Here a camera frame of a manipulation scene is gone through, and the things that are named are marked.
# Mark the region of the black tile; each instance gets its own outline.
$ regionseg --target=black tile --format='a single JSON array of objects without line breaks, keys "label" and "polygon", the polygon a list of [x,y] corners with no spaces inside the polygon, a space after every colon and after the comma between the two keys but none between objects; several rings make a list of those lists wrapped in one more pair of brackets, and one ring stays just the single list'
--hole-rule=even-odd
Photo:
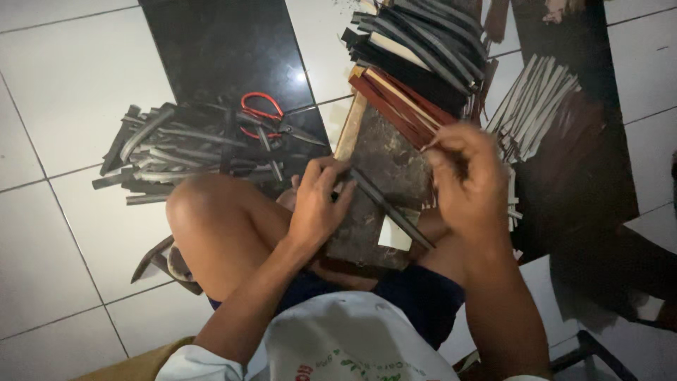
[{"label": "black tile", "polygon": [[513,240],[530,260],[591,232],[613,230],[638,210],[602,1],[589,1],[584,11],[565,16],[561,24],[542,22],[542,4],[524,2],[513,10],[524,59],[554,56],[568,65],[590,101],[603,105],[606,123],[562,188],[538,186],[538,157],[517,166],[518,209],[525,219]]},{"label": "black tile", "polygon": [[313,104],[284,0],[141,3],[178,102],[265,92],[283,111]]}]

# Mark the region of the knee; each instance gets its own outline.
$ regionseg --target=knee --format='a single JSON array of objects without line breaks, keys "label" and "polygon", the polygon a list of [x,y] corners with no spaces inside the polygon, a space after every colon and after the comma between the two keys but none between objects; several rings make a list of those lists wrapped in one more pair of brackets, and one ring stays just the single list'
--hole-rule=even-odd
[{"label": "knee", "polygon": [[170,226],[180,220],[209,220],[223,208],[237,206],[238,195],[251,184],[223,174],[204,174],[185,179],[167,199]]}]

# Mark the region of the tile grout line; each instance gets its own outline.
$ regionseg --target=tile grout line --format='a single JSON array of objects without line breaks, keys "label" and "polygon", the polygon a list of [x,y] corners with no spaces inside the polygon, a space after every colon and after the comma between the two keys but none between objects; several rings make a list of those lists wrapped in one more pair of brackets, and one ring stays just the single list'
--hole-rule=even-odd
[{"label": "tile grout line", "polygon": [[140,294],[143,294],[144,292],[151,291],[151,290],[153,290],[153,289],[160,288],[160,287],[162,287],[162,286],[164,286],[164,285],[168,285],[168,284],[171,284],[171,283],[174,283],[174,282],[176,282],[176,280],[172,279],[172,280],[170,280],[169,282],[161,283],[161,284],[155,285],[155,286],[153,286],[153,287],[151,287],[151,288],[148,288],[148,289],[145,289],[145,290],[142,290],[142,291],[139,291],[139,292],[135,292],[134,294],[129,294],[129,295],[127,295],[127,296],[123,296],[122,298],[115,299],[115,300],[113,300],[113,301],[111,301],[111,302],[104,303],[104,306],[110,306],[110,305],[113,304],[113,303],[117,303],[117,302],[120,302],[121,300],[129,299],[129,298],[131,298],[132,296],[140,295]]},{"label": "tile grout line", "polygon": [[85,269],[87,270],[87,274],[89,275],[89,279],[91,280],[92,286],[94,286],[94,291],[96,291],[96,294],[99,296],[99,301],[101,302],[101,305],[104,307],[104,310],[106,311],[106,314],[108,315],[108,319],[110,320],[110,324],[113,327],[113,330],[115,331],[116,336],[118,336],[118,340],[120,341],[120,345],[123,348],[123,351],[125,352],[125,355],[127,358],[129,358],[129,353],[127,352],[127,349],[125,348],[125,344],[122,341],[122,338],[120,337],[120,334],[118,333],[117,327],[115,327],[115,324],[113,323],[113,319],[110,316],[110,313],[108,312],[108,309],[106,308],[106,305],[104,304],[104,299],[101,297],[101,293],[99,292],[99,288],[96,286],[96,282],[94,282],[94,277],[91,274],[91,271],[89,270],[89,266],[87,266],[87,261],[85,260],[85,256],[83,255],[82,249],[80,248],[80,244],[78,243],[77,239],[75,239],[75,234],[73,233],[73,229],[70,226],[70,222],[68,221],[68,218],[66,217],[66,213],[64,213],[64,208],[61,206],[61,202],[59,201],[59,198],[56,196],[56,192],[54,191],[54,187],[52,186],[51,182],[49,181],[49,178],[47,178],[47,172],[45,171],[45,166],[42,164],[42,160],[40,160],[40,156],[38,155],[38,151],[35,149],[35,145],[33,144],[32,139],[30,138],[30,134],[28,133],[28,129],[26,129],[26,124],[24,123],[24,119],[21,116],[21,113],[19,112],[19,108],[16,106],[16,102],[14,101],[14,97],[12,96],[12,91],[9,90],[9,85],[7,84],[7,81],[5,80],[5,76],[0,72],[0,77],[2,78],[3,83],[5,84],[5,88],[7,89],[7,94],[9,94],[9,99],[12,101],[12,105],[14,106],[14,110],[16,111],[17,116],[19,116],[19,120],[21,121],[21,125],[24,128],[24,132],[26,133],[26,137],[28,138],[28,142],[30,143],[30,146],[33,149],[33,153],[35,154],[35,157],[38,160],[38,164],[40,165],[40,168],[42,169],[43,175],[45,176],[45,179],[47,180],[47,184],[49,185],[49,189],[51,190],[52,195],[54,196],[54,201],[56,201],[56,205],[59,207],[59,211],[61,212],[61,216],[63,217],[64,221],[66,222],[66,225],[68,227],[68,232],[70,233],[70,237],[72,238],[73,242],[75,243],[75,246],[78,249],[78,253],[80,254],[80,259],[83,261],[83,264],[85,265]]},{"label": "tile grout line", "polygon": [[677,200],[668,201],[667,203],[664,203],[663,205],[657,206],[657,207],[653,208],[652,210],[649,210],[649,211],[647,211],[647,212],[644,212],[644,213],[640,214],[637,218],[640,218],[640,217],[642,217],[642,216],[646,216],[647,214],[649,214],[649,213],[651,213],[651,212],[655,212],[655,211],[657,211],[658,209],[661,209],[662,207],[666,207],[666,206],[668,206],[668,205],[670,205],[670,204],[672,204],[672,203],[675,203],[676,201],[677,201]]},{"label": "tile grout line", "polygon": [[668,112],[668,111],[670,111],[670,110],[673,110],[673,109],[675,109],[675,108],[677,108],[677,106],[673,106],[673,107],[670,107],[670,108],[666,108],[665,110],[659,111],[659,112],[657,112],[657,113],[653,113],[653,114],[651,114],[651,115],[647,115],[646,117],[641,117],[641,118],[639,118],[639,119],[635,119],[635,120],[633,120],[633,121],[629,121],[629,122],[625,123],[624,125],[627,126],[627,125],[633,124],[633,123],[635,123],[635,122],[643,121],[644,119],[654,117],[654,116],[656,116],[656,115],[658,115],[658,114],[666,113],[666,112]]},{"label": "tile grout line", "polygon": [[25,330],[25,331],[21,331],[21,332],[19,332],[19,333],[17,333],[17,334],[9,335],[9,336],[7,336],[6,338],[0,339],[0,342],[2,342],[2,341],[4,341],[4,340],[7,340],[7,339],[10,339],[10,338],[13,338],[13,337],[16,337],[16,336],[19,336],[19,335],[22,335],[22,334],[27,334],[28,332],[35,331],[36,329],[39,329],[39,328],[42,328],[42,327],[47,327],[47,326],[50,325],[50,324],[57,323],[57,322],[59,322],[59,321],[61,321],[61,320],[66,320],[66,319],[68,319],[69,317],[74,317],[74,316],[77,316],[77,315],[79,315],[79,314],[86,313],[86,312],[89,312],[89,311],[91,311],[91,310],[95,310],[95,309],[97,309],[97,308],[99,308],[99,307],[103,307],[103,306],[104,306],[103,304],[98,304],[98,305],[96,305],[96,306],[94,306],[94,307],[89,307],[89,308],[86,309],[86,310],[82,310],[82,311],[80,311],[80,312],[76,312],[76,313],[71,314],[71,315],[68,315],[68,316],[60,317],[59,319],[56,319],[56,320],[53,320],[53,321],[50,321],[50,322],[47,322],[47,323],[44,323],[44,324],[40,324],[40,325],[38,325],[37,327],[33,327],[33,328],[27,329],[27,330]]},{"label": "tile grout line", "polygon": [[575,334],[569,336],[568,338],[565,338],[564,340],[558,342],[557,344],[548,345],[548,349],[553,349],[554,347],[556,347],[556,346],[562,344],[563,342],[573,339],[573,338],[576,337],[577,335],[578,335],[578,332],[576,332]]},{"label": "tile grout line", "polygon": [[509,54],[513,54],[513,53],[517,53],[517,52],[521,52],[521,51],[522,51],[522,48],[520,47],[519,49],[510,50],[509,52],[505,52],[505,53],[501,53],[501,54],[496,54],[495,56],[487,57],[487,59],[488,59],[488,60],[492,60],[492,59],[494,59],[494,58],[499,58],[499,57],[502,57],[502,56],[507,56],[507,55],[509,55]]},{"label": "tile grout line", "polygon": [[66,176],[66,175],[72,175],[72,174],[74,174],[74,173],[77,173],[77,172],[80,172],[80,171],[84,171],[84,170],[86,170],[86,169],[91,169],[91,168],[98,167],[98,166],[101,165],[101,164],[102,164],[102,163],[96,163],[96,164],[93,164],[93,165],[88,165],[87,167],[82,167],[82,168],[74,169],[74,170],[72,170],[72,171],[64,172],[64,173],[62,173],[62,174],[54,175],[54,176],[52,176],[52,177],[41,178],[40,180],[35,180],[35,181],[27,182],[27,183],[25,183],[25,184],[19,184],[19,185],[16,185],[16,186],[13,186],[13,187],[7,188],[7,189],[0,189],[0,193],[9,192],[9,191],[14,191],[14,190],[16,190],[16,189],[23,188],[23,187],[29,186],[29,185],[34,185],[34,184],[37,184],[37,183],[39,183],[39,182],[43,182],[43,181],[46,181],[46,180],[52,180],[52,179],[55,179],[55,178],[59,178],[59,177],[62,177],[62,176]]},{"label": "tile grout line", "polygon": [[299,46],[299,39],[296,37],[296,31],[294,30],[294,22],[292,21],[292,16],[289,14],[289,8],[287,7],[287,2],[284,2],[284,9],[287,11],[287,18],[289,19],[289,25],[292,29],[292,34],[294,35],[294,46],[299,53],[299,60],[301,61],[301,68],[303,69],[303,75],[305,80],[308,83],[308,90],[310,90],[310,98],[313,100],[313,105],[317,105],[315,101],[315,93],[313,93],[313,86],[310,84],[310,77],[308,76],[308,69],[305,68],[305,62],[303,61],[303,54],[301,53],[301,46]]},{"label": "tile grout line", "polygon": [[13,186],[13,187],[11,187],[11,188],[0,189],[0,193],[15,191],[15,190],[17,190],[17,189],[24,188],[25,186],[34,185],[34,184],[37,184],[37,183],[39,183],[39,182],[43,182],[43,181],[46,181],[46,180],[47,180],[46,178],[41,178],[40,180],[35,180],[35,181],[27,182],[26,184],[20,184],[20,185]]},{"label": "tile grout line", "polygon": [[78,248],[78,253],[80,253],[80,258],[83,261],[83,264],[85,265],[85,269],[87,269],[87,274],[89,274],[89,278],[91,279],[91,284],[94,286],[94,290],[96,291],[96,294],[99,296],[99,300],[101,301],[102,306],[104,307],[104,311],[106,311],[106,315],[108,315],[108,320],[110,320],[110,324],[113,327],[113,330],[115,331],[115,335],[118,336],[118,340],[120,341],[120,345],[123,348],[123,351],[125,352],[125,356],[129,358],[129,353],[127,352],[127,348],[125,348],[125,344],[123,343],[123,339],[120,337],[120,333],[118,332],[118,328],[115,326],[115,323],[113,323],[113,318],[110,316],[110,312],[108,312],[108,308],[106,307],[106,304],[104,303],[104,299],[101,296],[101,292],[99,292],[99,288],[96,286],[96,282],[94,281],[94,276],[92,276],[91,271],[89,270],[89,266],[87,266],[87,261],[85,260],[85,256],[83,255],[83,251],[80,248],[80,243],[78,243],[78,240],[75,238],[75,233],[73,233],[73,229],[70,227],[70,222],[68,221],[68,217],[66,217],[66,213],[64,212],[64,208],[61,206],[61,202],[59,201],[59,198],[56,196],[56,192],[54,191],[54,187],[52,186],[51,182],[49,179],[47,179],[47,183],[49,184],[49,188],[51,189],[51,193],[54,195],[54,199],[56,200],[56,205],[59,207],[59,210],[61,211],[61,215],[64,217],[64,220],[66,221],[66,225],[68,226],[68,231],[70,232],[70,236],[73,239],[73,242],[75,242],[75,246]]},{"label": "tile grout line", "polygon": [[624,23],[629,22],[629,21],[634,21],[634,20],[637,20],[637,19],[640,19],[640,18],[645,18],[645,17],[647,17],[647,16],[653,16],[653,15],[655,15],[655,14],[660,14],[660,13],[672,11],[672,10],[675,10],[675,9],[677,9],[677,7],[671,7],[671,8],[663,9],[663,10],[660,10],[660,11],[651,12],[650,14],[643,14],[643,15],[641,15],[641,16],[636,16],[636,17],[633,17],[633,18],[628,18],[627,20],[612,22],[612,23],[610,23],[610,24],[607,24],[607,28],[609,28],[610,26],[615,26],[615,25],[618,25],[618,24],[624,24]]},{"label": "tile grout line", "polygon": [[117,12],[117,11],[124,11],[126,9],[132,9],[132,8],[139,8],[141,5],[130,5],[129,7],[122,7],[122,8],[117,8],[117,9],[111,9],[108,11],[103,11],[103,12],[97,12],[94,14],[86,14],[83,16],[77,16],[77,17],[71,17],[71,18],[65,18],[63,20],[56,20],[56,21],[50,21],[50,22],[44,22],[42,24],[36,24],[36,25],[31,25],[31,26],[22,26],[21,28],[14,28],[14,29],[7,29],[6,31],[0,31],[0,35],[3,35],[5,33],[11,33],[11,32],[18,32],[18,31],[25,31],[27,29],[33,29],[33,28],[39,28],[40,26],[47,26],[47,25],[54,25],[54,24],[59,24],[61,22],[67,22],[67,21],[73,21],[73,20],[80,20],[81,18],[88,18],[92,16],[99,16],[102,14],[109,14],[112,12]]},{"label": "tile grout line", "polygon": [[338,102],[339,100],[344,100],[344,99],[352,98],[352,97],[354,97],[354,96],[355,96],[355,94],[350,94],[350,95],[347,95],[347,96],[341,96],[341,97],[338,97],[338,98],[335,98],[335,99],[325,100],[324,102],[316,103],[315,105],[316,105],[316,106],[322,106],[322,105],[325,105],[325,104],[329,104],[329,103],[331,103],[331,102]]}]

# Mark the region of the stack of leather strips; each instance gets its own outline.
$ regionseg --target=stack of leather strips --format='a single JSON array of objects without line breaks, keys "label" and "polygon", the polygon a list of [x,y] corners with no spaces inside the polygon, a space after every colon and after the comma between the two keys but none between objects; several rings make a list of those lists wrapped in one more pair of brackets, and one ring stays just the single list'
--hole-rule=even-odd
[{"label": "stack of leather strips", "polygon": [[566,66],[534,54],[485,128],[496,135],[503,160],[516,163],[533,157],[562,101],[580,90],[578,77]]},{"label": "stack of leather strips", "polygon": [[445,112],[459,117],[484,80],[483,29],[469,14],[436,0],[393,0],[376,15],[353,14],[368,35],[343,35],[358,66],[379,67]]},{"label": "stack of leather strips", "polygon": [[[248,145],[225,137],[223,107],[203,104],[208,113],[190,105],[165,103],[149,113],[130,106],[122,127],[104,156],[94,189],[121,184],[132,193],[127,205],[165,201],[185,178],[195,174],[219,173],[225,145],[248,150]],[[271,177],[269,164],[254,158],[232,159],[231,175]]]},{"label": "stack of leather strips", "polygon": [[442,125],[456,122],[456,118],[378,68],[357,71],[349,82],[416,149],[428,144]]}]

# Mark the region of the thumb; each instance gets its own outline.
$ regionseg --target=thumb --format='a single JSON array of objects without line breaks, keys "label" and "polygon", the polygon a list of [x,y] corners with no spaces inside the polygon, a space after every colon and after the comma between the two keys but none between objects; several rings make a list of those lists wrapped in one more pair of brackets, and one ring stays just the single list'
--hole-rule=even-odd
[{"label": "thumb", "polygon": [[428,164],[433,168],[437,188],[445,193],[460,191],[460,176],[456,172],[456,166],[452,164],[447,155],[436,148],[430,148],[424,155]]},{"label": "thumb", "polygon": [[343,187],[341,194],[338,196],[338,199],[334,203],[336,212],[339,218],[342,220],[345,217],[345,214],[348,212],[348,207],[350,206],[350,201],[353,200],[353,193],[357,188],[357,181],[352,180],[348,185]]}]

